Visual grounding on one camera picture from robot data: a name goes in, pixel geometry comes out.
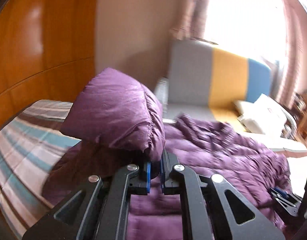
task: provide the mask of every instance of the pink curtain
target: pink curtain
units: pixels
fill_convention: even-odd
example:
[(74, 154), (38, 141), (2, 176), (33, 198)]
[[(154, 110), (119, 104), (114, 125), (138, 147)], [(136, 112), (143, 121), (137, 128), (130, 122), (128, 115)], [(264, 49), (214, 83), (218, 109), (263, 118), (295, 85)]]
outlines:
[(177, 25), (171, 29), (177, 40), (202, 39), (207, 18), (209, 0), (183, 0), (181, 17)]
[(291, 108), (302, 66), (302, 33), (300, 21), (293, 7), (288, 0), (282, 1), (286, 20), (286, 60), (278, 92), (274, 99)]

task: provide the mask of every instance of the striped bedsheet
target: striped bedsheet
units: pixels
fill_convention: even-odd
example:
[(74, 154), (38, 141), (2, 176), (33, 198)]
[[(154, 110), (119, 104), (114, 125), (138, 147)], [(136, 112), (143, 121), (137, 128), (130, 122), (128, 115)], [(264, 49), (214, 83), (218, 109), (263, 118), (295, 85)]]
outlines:
[(0, 131), (0, 209), (19, 239), (53, 207), (40, 195), (44, 181), (80, 141), (59, 132), (71, 106), (40, 100)]

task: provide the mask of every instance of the triangular cutout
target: triangular cutout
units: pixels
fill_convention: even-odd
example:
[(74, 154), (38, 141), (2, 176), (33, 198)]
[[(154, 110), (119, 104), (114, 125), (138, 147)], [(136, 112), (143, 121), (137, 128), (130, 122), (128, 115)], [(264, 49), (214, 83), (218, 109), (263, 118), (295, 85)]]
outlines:
[(226, 190), (225, 196), (237, 224), (241, 225), (255, 218), (255, 214), (233, 192)]
[(55, 213), (54, 218), (68, 225), (73, 225), (85, 196), (85, 191), (80, 190), (77, 192), (76, 195), (74, 195), (58, 210), (57, 213)]

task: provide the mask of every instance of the sofa backrest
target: sofa backrest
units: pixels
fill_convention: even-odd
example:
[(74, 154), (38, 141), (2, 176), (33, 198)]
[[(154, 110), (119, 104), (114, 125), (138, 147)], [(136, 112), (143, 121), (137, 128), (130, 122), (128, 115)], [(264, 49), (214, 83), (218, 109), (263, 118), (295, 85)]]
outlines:
[(270, 68), (202, 41), (174, 41), (169, 69), (171, 103), (232, 108), (270, 92)]

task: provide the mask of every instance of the bright window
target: bright window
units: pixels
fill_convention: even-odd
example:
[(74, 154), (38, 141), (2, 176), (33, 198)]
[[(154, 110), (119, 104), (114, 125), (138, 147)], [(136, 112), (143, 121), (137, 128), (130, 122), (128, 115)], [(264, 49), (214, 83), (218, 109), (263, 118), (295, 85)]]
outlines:
[(245, 57), (284, 58), (285, 18), (281, 0), (210, 0), (204, 39)]

